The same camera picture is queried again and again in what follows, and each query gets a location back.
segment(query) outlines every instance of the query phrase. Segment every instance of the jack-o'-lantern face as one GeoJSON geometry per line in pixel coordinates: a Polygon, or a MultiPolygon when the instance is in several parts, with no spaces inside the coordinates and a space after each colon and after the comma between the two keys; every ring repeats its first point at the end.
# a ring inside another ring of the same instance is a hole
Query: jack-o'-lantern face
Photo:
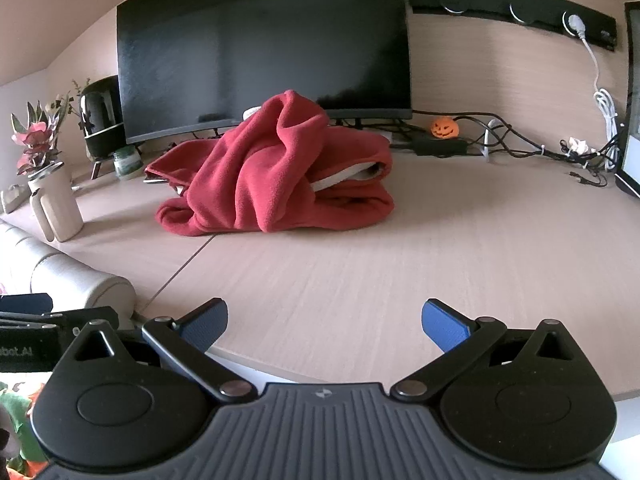
{"type": "Polygon", "coordinates": [[[449,137],[457,137],[460,128],[451,117],[438,117],[431,125],[431,133],[439,139],[449,139],[449,137]]]}

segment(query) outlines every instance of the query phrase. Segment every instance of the mug handle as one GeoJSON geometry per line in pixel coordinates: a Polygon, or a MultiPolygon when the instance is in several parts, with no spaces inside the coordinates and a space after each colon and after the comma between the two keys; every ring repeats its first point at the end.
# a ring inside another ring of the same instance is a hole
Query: mug handle
{"type": "Polygon", "coordinates": [[[49,219],[44,214],[44,209],[42,208],[42,188],[36,189],[33,193],[31,193],[31,198],[29,202],[31,203],[31,208],[36,215],[36,219],[38,220],[38,224],[40,224],[40,228],[42,229],[42,233],[44,237],[47,239],[47,242],[52,242],[55,238],[53,235],[53,229],[51,228],[51,224],[49,223],[49,219]]]}

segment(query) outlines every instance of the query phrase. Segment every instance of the red fleece blanket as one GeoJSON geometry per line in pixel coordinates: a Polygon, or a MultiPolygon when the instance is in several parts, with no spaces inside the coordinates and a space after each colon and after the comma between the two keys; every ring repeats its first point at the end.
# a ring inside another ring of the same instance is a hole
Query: red fleece blanket
{"type": "Polygon", "coordinates": [[[185,187],[156,219],[186,236],[381,221],[394,208],[381,183],[391,170],[388,140],[328,124],[322,108],[287,91],[221,139],[175,146],[146,168],[185,187]]]}

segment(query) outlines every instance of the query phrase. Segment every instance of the black monitor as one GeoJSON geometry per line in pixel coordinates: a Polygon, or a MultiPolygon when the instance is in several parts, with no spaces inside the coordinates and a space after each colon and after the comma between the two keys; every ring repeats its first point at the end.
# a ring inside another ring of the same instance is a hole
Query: black monitor
{"type": "Polygon", "coordinates": [[[127,0],[128,142],[234,126],[293,89],[331,118],[411,118],[404,0],[127,0]]]}
{"type": "Polygon", "coordinates": [[[623,155],[616,171],[616,184],[640,197],[640,2],[625,4],[629,44],[629,88],[626,102],[623,155]]]}

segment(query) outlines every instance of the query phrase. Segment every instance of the wooden desk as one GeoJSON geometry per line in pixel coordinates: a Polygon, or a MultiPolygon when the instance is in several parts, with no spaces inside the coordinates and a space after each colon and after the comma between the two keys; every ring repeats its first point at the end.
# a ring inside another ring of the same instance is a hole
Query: wooden desk
{"type": "Polygon", "coordinates": [[[556,162],[495,160],[398,154],[385,222],[216,236],[142,313],[179,317],[220,296],[230,319],[215,354],[388,387],[440,354],[420,328],[434,297],[513,328],[561,319],[612,394],[640,389],[640,201],[556,162]]]}
{"type": "MultiPolygon", "coordinates": [[[[115,173],[96,180],[80,178],[82,189],[76,197],[84,227],[71,240],[51,243],[82,263],[130,280],[138,310],[210,240],[164,231],[154,214],[175,192],[168,186],[144,184],[143,179],[121,182],[115,173]]],[[[2,218],[46,242],[28,202],[2,218]]]]}

